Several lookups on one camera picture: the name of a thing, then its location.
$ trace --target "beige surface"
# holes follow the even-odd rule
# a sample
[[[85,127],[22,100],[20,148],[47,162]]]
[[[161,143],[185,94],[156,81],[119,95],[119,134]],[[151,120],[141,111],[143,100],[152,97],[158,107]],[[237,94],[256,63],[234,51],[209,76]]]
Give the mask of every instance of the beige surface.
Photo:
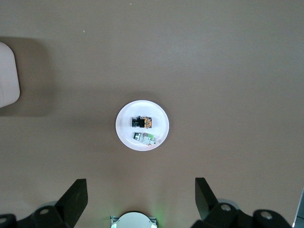
[[[0,1],[21,97],[0,110],[0,214],[19,219],[87,178],[78,228],[140,210],[199,218],[194,178],[292,223],[304,186],[303,1]],[[128,102],[171,124],[150,152],[114,123]]]

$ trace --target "round white plate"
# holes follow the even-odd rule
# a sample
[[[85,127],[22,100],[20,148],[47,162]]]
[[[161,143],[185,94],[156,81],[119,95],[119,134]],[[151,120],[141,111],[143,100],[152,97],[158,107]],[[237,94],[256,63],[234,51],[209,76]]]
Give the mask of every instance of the round white plate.
[[[132,127],[132,117],[148,116],[152,118],[152,128]],[[149,151],[160,146],[169,132],[169,120],[165,111],[151,101],[133,101],[120,110],[116,119],[116,132],[119,139],[127,147],[136,151]],[[156,144],[151,146],[136,141],[135,132],[150,133],[156,138]]]

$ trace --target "white container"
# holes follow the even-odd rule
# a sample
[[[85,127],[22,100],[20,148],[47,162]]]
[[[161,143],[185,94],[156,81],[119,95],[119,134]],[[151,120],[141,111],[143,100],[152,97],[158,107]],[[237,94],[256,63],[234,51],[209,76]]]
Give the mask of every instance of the white container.
[[[0,108],[10,105],[20,96],[14,53],[0,42]]]

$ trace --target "white rounded object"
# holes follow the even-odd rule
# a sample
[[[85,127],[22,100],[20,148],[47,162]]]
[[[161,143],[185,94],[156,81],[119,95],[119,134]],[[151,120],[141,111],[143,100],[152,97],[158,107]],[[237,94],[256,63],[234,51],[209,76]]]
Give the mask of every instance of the white rounded object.
[[[129,212],[122,215],[111,228],[157,228],[155,223],[139,212]]]
[[[152,118],[152,128],[132,127],[132,117],[148,116]],[[136,151],[149,151],[160,146],[169,132],[169,119],[165,111],[156,103],[139,100],[127,104],[119,112],[116,119],[116,132],[119,139],[127,147]],[[153,134],[156,144],[145,145],[136,141],[133,136],[135,132]]]
[[[0,42],[0,108],[10,105],[20,96],[14,53]]]

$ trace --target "white plate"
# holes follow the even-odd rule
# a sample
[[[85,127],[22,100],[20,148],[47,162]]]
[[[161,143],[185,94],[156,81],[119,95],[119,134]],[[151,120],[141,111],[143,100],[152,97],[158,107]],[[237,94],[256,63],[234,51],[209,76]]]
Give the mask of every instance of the white plate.
[[[152,118],[152,128],[132,127],[132,117],[148,116]],[[133,101],[120,110],[116,119],[116,132],[127,147],[136,151],[149,151],[160,146],[169,132],[169,120],[165,111],[151,101]],[[150,133],[156,138],[156,144],[148,146],[136,141],[135,132]]]

